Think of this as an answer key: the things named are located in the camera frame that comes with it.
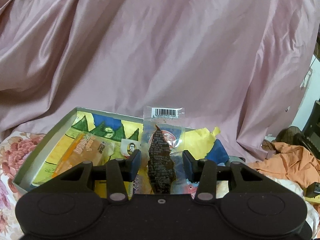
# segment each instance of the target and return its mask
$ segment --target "snack package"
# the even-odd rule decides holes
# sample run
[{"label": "snack package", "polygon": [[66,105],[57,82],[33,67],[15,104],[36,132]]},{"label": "snack package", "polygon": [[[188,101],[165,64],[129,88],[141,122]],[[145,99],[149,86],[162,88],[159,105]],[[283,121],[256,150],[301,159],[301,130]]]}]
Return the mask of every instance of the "snack package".
[{"label": "snack package", "polygon": [[58,176],[83,161],[91,161],[94,166],[100,165],[105,148],[106,143],[91,133],[79,133],[59,160],[52,177]]},{"label": "snack package", "polygon": [[176,180],[170,154],[184,143],[184,108],[145,107],[141,150],[148,156],[148,176],[154,194],[170,194]]}]

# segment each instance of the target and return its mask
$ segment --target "floral fabric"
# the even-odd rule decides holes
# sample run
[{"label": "floral fabric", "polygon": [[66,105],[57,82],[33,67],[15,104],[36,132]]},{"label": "floral fabric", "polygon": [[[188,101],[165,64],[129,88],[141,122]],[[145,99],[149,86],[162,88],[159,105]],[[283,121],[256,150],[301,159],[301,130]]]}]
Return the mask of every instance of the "floral fabric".
[{"label": "floral fabric", "polygon": [[14,214],[20,194],[12,181],[43,137],[44,134],[16,131],[0,143],[0,240],[18,240],[23,235]]}]

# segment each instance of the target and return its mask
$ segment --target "yellow package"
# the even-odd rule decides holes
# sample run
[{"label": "yellow package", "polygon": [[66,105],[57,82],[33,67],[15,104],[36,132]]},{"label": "yellow package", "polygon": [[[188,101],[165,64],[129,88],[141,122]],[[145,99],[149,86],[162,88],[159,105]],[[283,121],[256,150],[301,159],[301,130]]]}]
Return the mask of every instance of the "yellow package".
[{"label": "yellow package", "polygon": [[52,177],[54,178],[83,161],[91,161],[94,166],[100,165],[105,147],[106,143],[97,139],[96,136],[90,133],[79,133],[59,160]]}]

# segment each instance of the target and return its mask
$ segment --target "satin fabric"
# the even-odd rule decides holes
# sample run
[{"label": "satin fabric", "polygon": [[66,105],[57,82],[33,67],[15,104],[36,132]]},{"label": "satin fabric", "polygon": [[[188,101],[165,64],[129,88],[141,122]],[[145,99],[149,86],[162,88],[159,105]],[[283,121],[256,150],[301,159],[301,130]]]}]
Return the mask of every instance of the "satin fabric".
[{"label": "satin fabric", "polygon": [[301,101],[318,1],[0,0],[0,132],[46,133],[76,106],[177,106],[263,160]]}]

